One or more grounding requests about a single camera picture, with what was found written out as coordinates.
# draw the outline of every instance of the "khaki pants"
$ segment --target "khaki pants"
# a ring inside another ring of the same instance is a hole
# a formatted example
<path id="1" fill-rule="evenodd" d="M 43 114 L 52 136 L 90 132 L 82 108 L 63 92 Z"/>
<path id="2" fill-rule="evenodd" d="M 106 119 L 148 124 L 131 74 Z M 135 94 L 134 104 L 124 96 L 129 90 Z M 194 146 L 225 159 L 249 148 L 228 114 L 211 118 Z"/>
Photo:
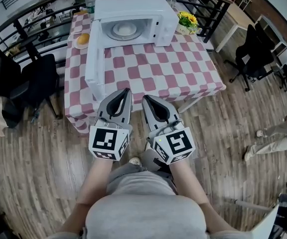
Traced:
<path id="1" fill-rule="evenodd" d="M 266 136 L 272 136 L 275 134 L 285 134 L 285 136 L 282 139 L 272 143 L 252 145 L 249 152 L 251 152 L 252 155 L 255 155 L 287 150 L 287 122 L 264 130 L 264 135 Z"/>

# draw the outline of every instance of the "gray shirt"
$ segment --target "gray shirt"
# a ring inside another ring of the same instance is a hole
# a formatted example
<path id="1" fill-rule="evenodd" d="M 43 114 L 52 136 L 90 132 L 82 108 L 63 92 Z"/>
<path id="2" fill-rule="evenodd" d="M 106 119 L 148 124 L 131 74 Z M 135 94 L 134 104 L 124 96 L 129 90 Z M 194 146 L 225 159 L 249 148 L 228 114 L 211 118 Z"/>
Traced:
<path id="1" fill-rule="evenodd" d="M 86 218 L 87 239 L 207 239 L 200 207 L 178 196 L 169 182 L 145 171 L 122 176 L 107 189 Z M 57 233 L 49 239 L 77 239 L 73 233 Z M 250 233 L 220 232 L 211 239 L 250 239 Z"/>

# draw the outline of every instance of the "flower pot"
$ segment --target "flower pot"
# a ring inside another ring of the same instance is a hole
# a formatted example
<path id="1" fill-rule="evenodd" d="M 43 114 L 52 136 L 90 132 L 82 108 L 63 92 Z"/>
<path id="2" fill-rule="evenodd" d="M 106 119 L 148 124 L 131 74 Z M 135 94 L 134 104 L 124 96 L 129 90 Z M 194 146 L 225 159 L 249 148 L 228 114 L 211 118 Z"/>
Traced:
<path id="1" fill-rule="evenodd" d="M 175 30 L 177 33 L 180 33 L 182 35 L 190 35 L 190 34 L 194 34 L 192 33 L 186 26 L 183 26 L 181 24 L 178 23 L 178 26 Z"/>

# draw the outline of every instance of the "yellow flower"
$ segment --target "yellow flower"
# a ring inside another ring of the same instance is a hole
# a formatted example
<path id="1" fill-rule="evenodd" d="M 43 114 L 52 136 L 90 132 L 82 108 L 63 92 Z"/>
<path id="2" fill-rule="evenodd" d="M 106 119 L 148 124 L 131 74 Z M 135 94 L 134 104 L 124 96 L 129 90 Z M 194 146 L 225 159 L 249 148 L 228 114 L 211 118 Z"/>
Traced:
<path id="1" fill-rule="evenodd" d="M 181 11 L 180 14 L 179 14 L 179 17 L 180 17 L 180 16 L 189 18 L 189 17 L 192 16 L 192 15 L 191 15 L 190 13 L 188 13 L 188 12 Z"/>
<path id="2" fill-rule="evenodd" d="M 190 15 L 189 20 L 190 20 L 192 23 L 195 23 L 195 24 L 198 23 L 198 21 L 197 21 L 197 19 L 196 19 L 196 17 L 195 17 L 194 15 Z"/>

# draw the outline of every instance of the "white sneaker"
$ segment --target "white sneaker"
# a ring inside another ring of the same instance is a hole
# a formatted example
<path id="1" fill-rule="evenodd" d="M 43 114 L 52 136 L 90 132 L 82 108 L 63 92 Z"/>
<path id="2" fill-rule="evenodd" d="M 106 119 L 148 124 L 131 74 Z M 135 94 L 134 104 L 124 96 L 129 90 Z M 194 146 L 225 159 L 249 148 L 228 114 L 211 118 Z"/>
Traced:
<path id="1" fill-rule="evenodd" d="M 244 154 L 244 160 L 245 160 L 246 162 L 248 162 L 251 157 L 254 157 L 254 156 L 256 155 L 256 153 L 252 153 L 252 152 L 251 152 L 251 147 L 252 147 L 252 146 L 249 145 L 249 146 L 247 147 L 246 153 Z"/>
<path id="2" fill-rule="evenodd" d="M 148 149 L 153 149 L 151 146 L 150 146 L 150 143 L 147 142 L 147 144 L 145 145 L 145 150 L 148 150 Z"/>
<path id="3" fill-rule="evenodd" d="M 140 162 L 140 159 L 138 157 L 133 157 L 128 161 L 128 163 L 142 167 L 142 163 Z"/>
<path id="4" fill-rule="evenodd" d="M 266 128 L 264 129 L 264 130 L 258 130 L 257 131 L 257 137 L 264 137 L 264 138 L 266 138 L 266 137 L 268 137 L 266 134 L 265 134 L 265 130 L 266 130 Z"/>

